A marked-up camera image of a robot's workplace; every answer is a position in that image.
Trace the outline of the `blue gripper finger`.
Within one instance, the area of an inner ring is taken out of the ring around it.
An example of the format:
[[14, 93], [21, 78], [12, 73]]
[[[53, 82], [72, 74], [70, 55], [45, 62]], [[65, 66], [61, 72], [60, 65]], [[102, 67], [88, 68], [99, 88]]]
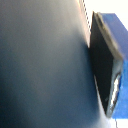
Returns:
[[107, 118], [128, 128], [128, 30], [114, 13], [93, 13], [90, 54]]

